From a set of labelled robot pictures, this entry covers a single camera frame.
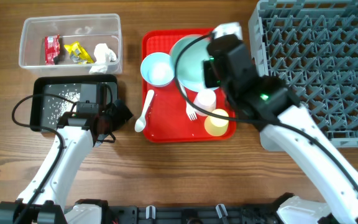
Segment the green bowl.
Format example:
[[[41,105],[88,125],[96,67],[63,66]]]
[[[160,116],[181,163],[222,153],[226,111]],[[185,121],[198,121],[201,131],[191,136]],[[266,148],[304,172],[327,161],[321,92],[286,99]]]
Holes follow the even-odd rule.
[[[175,63],[179,53],[198,37],[201,37],[201,35],[187,35],[177,41],[170,50],[172,63]],[[209,39],[203,39],[192,45],[182,54],[177,65],[178,81],[185,88],[194,92],[206,89],[204,84],[203,62],[209,59],[206,50],[208,44]]]

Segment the white tissue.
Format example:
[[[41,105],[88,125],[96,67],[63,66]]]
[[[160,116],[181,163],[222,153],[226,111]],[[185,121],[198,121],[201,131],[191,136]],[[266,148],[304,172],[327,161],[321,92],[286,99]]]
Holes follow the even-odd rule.
[[[115,62],[117,60],[117,55],[106,43],[96,45],[94,49],[94,57],[96,58],[96,61],[89,70],[90,75],[106,74],[108,66],[105,65],[105,63]]]

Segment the yellow snack wrapper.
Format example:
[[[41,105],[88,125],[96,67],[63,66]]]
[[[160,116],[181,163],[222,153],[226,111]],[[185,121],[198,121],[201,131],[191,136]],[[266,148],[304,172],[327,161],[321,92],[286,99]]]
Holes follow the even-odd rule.
[[[77,64],[94,63],[89,53],[82,45],[75,41],[72,44],[64,45],[65,50],[69,53],[70,59]]]

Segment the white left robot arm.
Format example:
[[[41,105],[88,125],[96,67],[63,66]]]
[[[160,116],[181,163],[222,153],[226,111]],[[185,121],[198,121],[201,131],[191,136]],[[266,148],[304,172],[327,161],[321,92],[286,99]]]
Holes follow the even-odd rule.
[[[85,157],[94,147],[129,121],[133,114],[116,100],[103,108],[77,103],[76,112],[59,120],[55,142],[32,182],[16,201],[0,203],[0,223],[111,223],[108,202],[81,199],[65,213],[73,180]]]

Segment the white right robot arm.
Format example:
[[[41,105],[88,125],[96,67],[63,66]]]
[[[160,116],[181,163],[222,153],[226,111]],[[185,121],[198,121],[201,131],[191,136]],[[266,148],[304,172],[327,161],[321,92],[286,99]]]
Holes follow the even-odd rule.
[[[223,58],[203,62],[206,86],[219,86],[231,106],[260,132],[265,149],[285,151],[319,190],[329,208],[318,221],[358,223],[358,171],[320,131],[299,97],[255,65]]]

